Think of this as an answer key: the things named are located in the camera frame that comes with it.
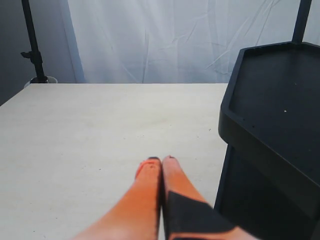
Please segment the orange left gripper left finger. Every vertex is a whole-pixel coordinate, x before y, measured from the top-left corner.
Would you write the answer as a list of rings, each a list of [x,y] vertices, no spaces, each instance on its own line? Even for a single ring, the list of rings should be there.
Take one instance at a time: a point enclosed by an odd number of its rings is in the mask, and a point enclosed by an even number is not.
[[[134,182],[116,205],[75,240],[157,240],[162,163],[150,157],[139,165]]]

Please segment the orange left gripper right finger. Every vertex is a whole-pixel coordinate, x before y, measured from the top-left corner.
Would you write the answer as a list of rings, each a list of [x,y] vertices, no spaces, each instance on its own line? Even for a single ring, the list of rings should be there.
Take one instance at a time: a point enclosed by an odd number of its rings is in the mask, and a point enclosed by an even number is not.
[[[188,179],[175,157],[167,156],[162,161],[162,173],[162,210],[167,240],[256,239],[212,208]]]

